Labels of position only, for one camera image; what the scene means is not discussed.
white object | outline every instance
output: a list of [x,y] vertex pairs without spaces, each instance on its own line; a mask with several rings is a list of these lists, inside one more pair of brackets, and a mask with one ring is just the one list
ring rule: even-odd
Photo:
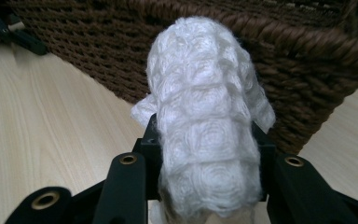
[[266,133],[275,114],[249,53],[215,21],[179,19],[156,39],[146,72],[151,94],[131,115],[146,126],[157,113],[165,208],[154,214],[166,216],[157,222],[252,207],[261,190],[252,120]]

